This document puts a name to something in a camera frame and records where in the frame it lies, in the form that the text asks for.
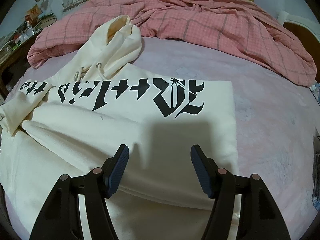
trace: pink comforter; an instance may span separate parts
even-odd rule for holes
[[[79,49],[96,28],[123,14],[144,37],[182,39],[250,60],[298,85],[314,82],[316,66],[299,39],[247,0],[90,0],[42,31],[28,53],[30,65]]]

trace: round metal pin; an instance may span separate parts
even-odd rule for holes
[[[68,174],[62,174],[62,175],[60,176],[60,179],[61,179],[62,181],[64,181],[64,180],[66,180],[68,177],[69,177]]]
[[[227,173],[227,170],[224,169],[224,168],[219,168],[219,169],[218,169],[218,173],[221,174],[221,175],[224,175],[224,174]]]
[[[94,174],[99,174],[99,173],[101,173],[102,172],[102,169],[101,168],[94,168],[93,169],[93,173]]]
[[[259,180],[260,179],[260,176],[258,175],[258,174],[252,174],[252,178],[254,179],[254,180]]]

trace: wooden desk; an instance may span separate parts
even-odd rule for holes
[[[40,32],[33,35],[31,38],[27,39],[24,43],[22,43],[15,51],[13,51],[0,65],[0,93],[5,99],[9,91],[5,87],[3,80],[2,80],[2,73],[5,69],[9,68],[12,64],[18,61],[20,58],[25,57],[27,58],[28,52],[33,43],[36,41],[36,37],[39,35]]]

